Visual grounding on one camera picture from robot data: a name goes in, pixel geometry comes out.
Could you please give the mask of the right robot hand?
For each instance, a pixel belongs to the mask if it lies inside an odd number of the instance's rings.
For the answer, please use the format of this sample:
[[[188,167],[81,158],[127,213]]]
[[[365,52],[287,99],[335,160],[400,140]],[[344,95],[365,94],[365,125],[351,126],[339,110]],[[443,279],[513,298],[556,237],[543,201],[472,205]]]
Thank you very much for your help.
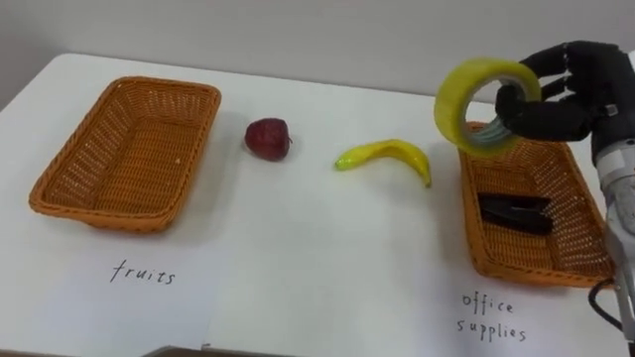
[[[634,66],[616,45],[574,41],[522,59],[536,77],[558,79],[542,87],[542,97],[525,101],[511,85],[502,86],[495,111],[517,136],[548,142],[591,138],[591,157],[634,138]]]

